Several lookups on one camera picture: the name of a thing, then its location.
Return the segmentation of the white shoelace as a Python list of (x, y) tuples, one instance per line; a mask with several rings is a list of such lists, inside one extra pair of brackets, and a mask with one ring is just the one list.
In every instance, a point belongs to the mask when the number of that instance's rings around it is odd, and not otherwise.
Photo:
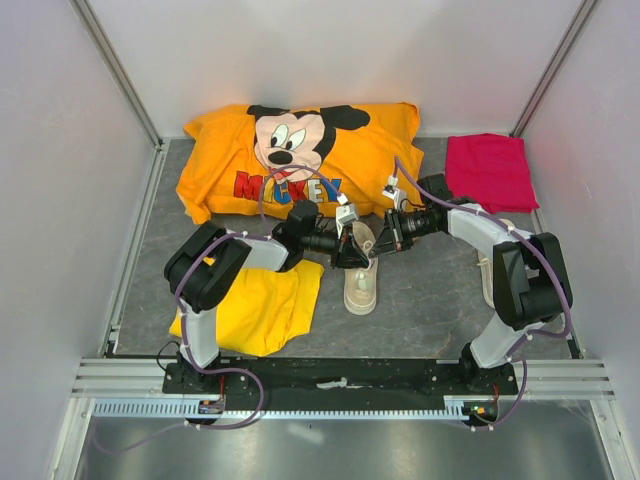
[(370, 267), (359, 269), (355, 274), (356, 289), (362, 294), (373, 296), (376, 290), (377, 283), (377, 267), (378, 260), (372, 258), (369, 254), (371, 247), (374, 245), (372, 240), (366, 240), (362, 245), (362, 250), (368, 254), (370, 261)]

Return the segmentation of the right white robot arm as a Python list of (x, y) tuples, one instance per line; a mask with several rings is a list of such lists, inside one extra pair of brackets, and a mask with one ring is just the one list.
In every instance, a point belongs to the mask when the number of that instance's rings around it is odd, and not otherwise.
[(491, 268), (494, 314), (483, 332), (465, 345), (458, 381), (467, 392), (483, 392), (494, 381), (492, 368), (509, 363), (515, 351), (535, 334), (552, 336), (543, 326), (570, 314), (572, 293), (557, 237), (532, 234), (489, 214), (463, 198), (443, 199), (413, 184), (425, 201), (407, 211), (406, 193), (392, 174), (382, 194), (393, 201), (383, 229), (368, 252), (371, 258), (410, 249), (414, 240), (446, 233), (482, 254)]

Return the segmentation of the beige lace sneaker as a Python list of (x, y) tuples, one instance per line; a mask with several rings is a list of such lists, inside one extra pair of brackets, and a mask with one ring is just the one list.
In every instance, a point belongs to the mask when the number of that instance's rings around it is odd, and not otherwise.
[[(376, 238), (372, 230), (363, 222), (353, 223), (353, 234), (357, 245), (368, 254)], [(359, 316), (370, 314), (377, 304), (378, 259), (370, 260), (366, 268), (345, 271), (344, 304), (346, 309)]]

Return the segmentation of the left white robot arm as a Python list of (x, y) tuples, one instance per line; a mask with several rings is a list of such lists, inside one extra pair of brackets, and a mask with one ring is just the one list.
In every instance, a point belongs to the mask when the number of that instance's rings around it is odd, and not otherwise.
[(318, 205), (302, 200), (267, 236), (231, 232), (207, 222), (167, 262), (164, 278), (179, 312), (181, 356), (189, 364), (184, 379), (196, 392), (208, 393), (218, 385), (217, 307), (241, 270), (287, 272), (306, 251), (328, 255), (330, 265), (341, 269), (372, 266), (355, 239), (358, 214), (353, 204), (338, 207), (334, 232), (320, 230), (318, 217)]

